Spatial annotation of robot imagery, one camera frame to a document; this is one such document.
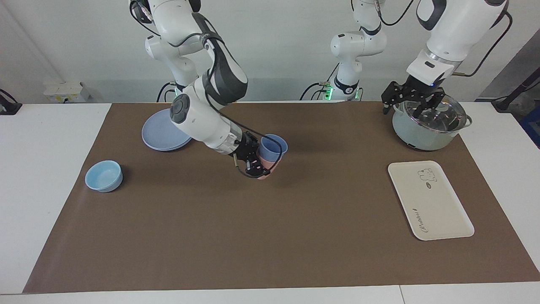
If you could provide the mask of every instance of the brown mat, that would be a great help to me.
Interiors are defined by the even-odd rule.
[[[459,137],[409,149],[380,103],[235,104],[225,112],[290,145],[254,181],[199,142],[147,148],[141,127],[166,107],[112,106],[25,293],[540,281]],[[125,174],[109,194],[84,184],[105,159]],[[387,167],[423,160],[444,168],[473,237],[411,233]]]

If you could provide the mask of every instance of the table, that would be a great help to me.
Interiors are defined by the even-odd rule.
[[[475,123],[462,137],[537,268],[540,151],[510,114],[463,104]],[[0,294],[20,293],[99,132],[109,104],[25,105],[0,120]],[[540,283],[270,290],[3,295],[43,302],[536,303]]]

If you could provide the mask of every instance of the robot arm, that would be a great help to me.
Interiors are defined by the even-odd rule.
[[[405,84],[392,82],[382,94],[384,113],[405,100],[422,103],[418,114],[437,107],[445,95],[442,82],[502,19],[507,8],[508,0],[421,0],[416,15],[431,38],[408,67],[410,76]]]
[[[246,162],[246,174],[269,174],[257,156],[258,140],[218,111],[245,96],[248,79],[211,23],[200,13],[199,1],[148,0],[151,19],[159,34],[147,40],[152,57],[171,68],[178,84],[194,77],[194,67],[179,56],[205,49],[213,64],[184,88],[172,103],[171,120],[188,136],[209,148]]]
[[[337,76],[332,81],[331,99],[334,100],[354,98],[362,73],[362,63],[358,57],[380,54],[387,44],[375,2],[355,0],[353,5],[354,18],[360,30],[339,34],[332,39],[332,54],[339,59]]]

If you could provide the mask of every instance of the logo on cutting board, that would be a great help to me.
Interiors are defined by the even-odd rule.
[[[437,178],[435,177],[435,173],[433,173],[433,170],[431,170],[431,169],[424,169],[422,171],[418,171],[418,175],[420,175],[420,179],[422,181],[437,182]]]
[[[418,209],[413,208],[413,211],[416,215],[416,220],[418,221],[418,227],[420,228],[420,230],[422,230],[424,233],[428,233],[429,230],[426,227],[426,224],[424,224],[424,221],[422,221],[422,216],[420,215],[420,212],[418,211]]]

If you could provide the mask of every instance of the white cutting board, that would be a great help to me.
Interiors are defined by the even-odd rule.
[[[418,239],[433,241],[474,235],[474,226],[438,163],[393,163],[388,172]]]

